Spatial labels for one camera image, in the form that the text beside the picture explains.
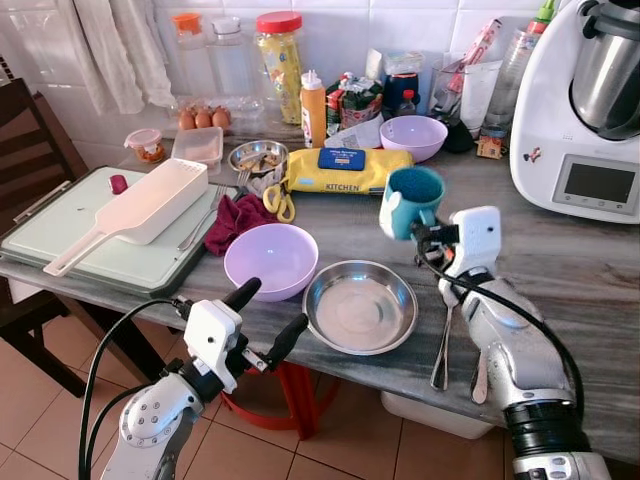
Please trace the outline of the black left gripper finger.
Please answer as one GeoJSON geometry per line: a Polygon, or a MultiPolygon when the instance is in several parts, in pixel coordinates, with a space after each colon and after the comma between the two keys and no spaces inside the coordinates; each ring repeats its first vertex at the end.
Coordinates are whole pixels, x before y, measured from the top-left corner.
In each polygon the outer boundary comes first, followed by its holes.
{"type": "Polygon", "coordinates": [[[293,351],[297,340],[301,334],[306,332],[308,326],[308,315],[300,314],[289,323],[285,328],[276,335],[271,348],[262,356],[262,360],[266,365],[280,365],[287,358],[289,353],[293,351]]]}
{"type": "Polygon", "coordinates": [[[239,285],[236,291],[229,293],[228,296],[224,298],[223,303],[230,308],[230,310],[239,312],[256,296],[260,288],[261,280],[257,278],[257,276],[251,276],[250,279],[246,280],[242,285],[239,285]]]}

